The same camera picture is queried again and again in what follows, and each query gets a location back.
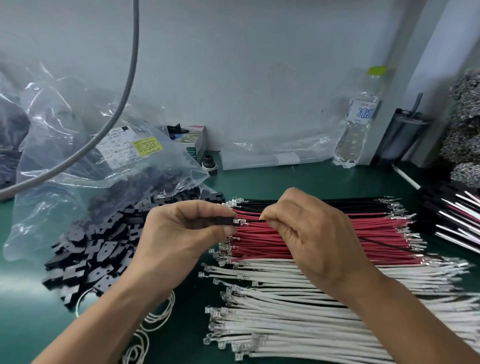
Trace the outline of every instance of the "left hand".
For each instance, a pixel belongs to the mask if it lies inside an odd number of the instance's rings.
[[[151,305],[160,304],[187,277],[200,255],[236,233],[234,226],[208,218],[236,217],[228,207],[193,200],[153,208],[145,221],[137,251],[119,283],[141,288]]]

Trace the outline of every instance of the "water bottle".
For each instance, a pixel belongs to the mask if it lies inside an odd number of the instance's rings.
[[[360,93],[350,100],[347,129],[335,148],[334,164],[351,168],[358,163],[383,89],[385,72],[384,66],[371,67],[361,81]]]

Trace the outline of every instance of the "cardboard box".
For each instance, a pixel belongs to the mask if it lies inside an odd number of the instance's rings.
[[[177,143],[181,148],[185,148],[187,153],[190,154],[198,164],[201,164],[207,141],[205,126],[182,126],[182,129],[187,129],[190,132],[176,135],[176,139],[174,139],[173,142]]]

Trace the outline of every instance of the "table surface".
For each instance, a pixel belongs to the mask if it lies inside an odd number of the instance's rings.
[[[357,166],[343,169],[331,162],[219,171],[206,184],[227,198],[244,197],[277,199],[289,187],[297,187],[319,198],[345,198],[389,195],[405,199],[405,205],[415,205],[415,190],[391,170]],[[13,203],[0,204],[0,242],[10,230]],[[429,250],[448,256],[460,256],[477,264],[480,258],[461,248],[435,239],[428,239]],[[204,254],[200,261],[211,261]],[[205,306],[220,306],[221,288],[210,279],[198,278],[197,266],[176,290],[177,300],[169,321],[150,334],[151,346],[146,364],[157,363],[232,363],[233,353],[220,351],[216,345],[203,345],[208,333],[209,316]],[[71,322],[68,312],[55,292],[40,283],[45,276],[42,265],[28,261],[6,262],[0,257],[0,358],[2,363],[31,362]],[[465,276],[463,286],[480,289],[480,270],[473,268]],[[93,302],[87,297],[82,308]],[[300,359],[244,359],[258,364],[299,362]]]

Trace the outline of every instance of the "yellow label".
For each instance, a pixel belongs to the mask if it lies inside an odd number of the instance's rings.
[[[137,140],[136,142],[133,142],[133,146],[138,150],[138,153],[140,153],[142,157],[148,156],[149,154],[158,152],[159,150],[163,149],[162,145],[154,136],[142,140]]]

